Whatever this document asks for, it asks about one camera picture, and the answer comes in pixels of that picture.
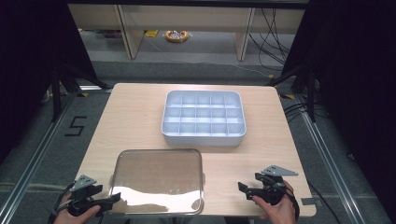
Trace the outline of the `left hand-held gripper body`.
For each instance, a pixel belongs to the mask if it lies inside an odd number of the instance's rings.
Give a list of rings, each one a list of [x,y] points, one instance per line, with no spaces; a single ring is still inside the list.
[[[78,180],[75,182],[73,187],[70,189],[71,192],[71,202],[67,205],[68,212],[78,217],[85,213],[88,209],[99,205],[103,199],[95,200],[93,196],[88,195],[88,186],[98,186],[96,184],[96,180],[88,177],[86,175],[81,175]],[[96,214],[97,217],[101,217],[103,213],[111,210],[111,209],[100,209],[100,211]]]

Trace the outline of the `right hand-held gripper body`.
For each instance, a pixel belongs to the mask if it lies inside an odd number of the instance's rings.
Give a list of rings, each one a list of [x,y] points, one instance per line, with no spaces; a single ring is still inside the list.
[[[271,179],[271,184],[262,184],[261,189],[250,188],[252,191],[252,197],[258,196],[267,203],[276,205],[281,201],[284,195],[287,195],[294,205],[298,205],[295,197],[287,192],[288,188],[286,187],[283,179],[284,176],[297,175],[296,172],[277,165],[270,165],[267,168],[261,170],[260,174],[267,175]]]

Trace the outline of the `shiny metal tray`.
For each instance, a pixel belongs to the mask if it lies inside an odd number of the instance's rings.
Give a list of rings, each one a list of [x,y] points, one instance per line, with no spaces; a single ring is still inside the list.
[[[132,149],[121,152],[110,193],[112,211],[126,216],[197,215],[204,208],[204,173],[199,150]]]

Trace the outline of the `white divided organizer box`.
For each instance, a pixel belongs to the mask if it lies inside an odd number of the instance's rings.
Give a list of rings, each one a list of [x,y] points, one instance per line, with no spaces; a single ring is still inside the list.
[[[237,91],[169,91],[162,133],[168,145],[237,147],[247,132]]]

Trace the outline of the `person's left hand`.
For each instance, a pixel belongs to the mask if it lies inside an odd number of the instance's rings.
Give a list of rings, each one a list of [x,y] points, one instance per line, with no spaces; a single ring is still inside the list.
[[[100,209],[101,206],[96,205],[78,217],[71,215],[67,209],[64,209],[57,214],[51,224],[85,224],[85,222],[91,217],[94,217]]]

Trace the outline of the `person's right hand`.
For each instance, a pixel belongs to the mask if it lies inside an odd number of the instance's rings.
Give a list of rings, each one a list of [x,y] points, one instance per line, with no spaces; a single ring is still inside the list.
[[[276,205],[271,205],[258,196],[253,196],[252,200],[264,211],[260,215],[261,220],[269,220],[272,224],[296,224],[296,208],[287,195]]]

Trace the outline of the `black metal stand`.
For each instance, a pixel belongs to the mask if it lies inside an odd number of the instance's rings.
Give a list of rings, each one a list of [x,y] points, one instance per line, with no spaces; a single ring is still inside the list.
[[[61,86],[64,86],[67,92],[77,93],[82,91],[77,83],[79,77],[98,86],[101,90],[111,89],[111,86],[99,80],[95,73],[87,73],[72,64],[55,63],[51,71],[51,77],[53,121],[59,118],[62,113]]]
[[[291,84],[291,91],[293,93],[302,93],[306,91],[307,102],[306,108],[309,118],[312,122],[315,122],[314,113],[314,100],[315,100],[315,73],[313,65],[311,63],[303,63],[297,65],[296,67],[290,69],[289,71],[283,71],[282,75],[278,78],[272,79],[267,83],[267,86],[276,86],[277,84],[287,80],[288,78],[295,77],[293,83]]]

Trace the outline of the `black curtain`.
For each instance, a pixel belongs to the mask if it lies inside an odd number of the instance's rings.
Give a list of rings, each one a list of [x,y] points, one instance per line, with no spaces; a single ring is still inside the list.
[[[96,80],[67,0],[0,0],[0,164],[35,114],[52,76]]]
[[[396,0],[308,0],[284,68],[298,65],[396,223]]]

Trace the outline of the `yellow tape roll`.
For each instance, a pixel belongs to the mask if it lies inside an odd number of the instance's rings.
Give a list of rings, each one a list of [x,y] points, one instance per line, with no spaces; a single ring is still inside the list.
[[[187,31],[166,31],[165,39],[172,43],[181,43],[189,38],[189,33]]]

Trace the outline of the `aluminium floor rail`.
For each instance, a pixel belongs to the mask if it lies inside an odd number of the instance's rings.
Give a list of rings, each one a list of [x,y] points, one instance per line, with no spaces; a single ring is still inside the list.
[[[46,224],[59,195],[75,179],[83,149],[70,125],[81,100],[75,93],[62,99],[61,115],[52,119],[52,104],[44,105],[0,166],[0,224]]]
[[[303,113],[303,119],[305,126],[307,127],[315,142],[318,154],[324,162],[324,166],[330,176],[334,188],[336,189],[340,200],[346,209],[346,213],[350,222],[352,224],[366,224],[365,218],[363,217],[362,212],[351,193],[351,190],[347,186],[341,171],[336,165],[332,154],[318,129],[317,124],[312,120],[308,112]]]

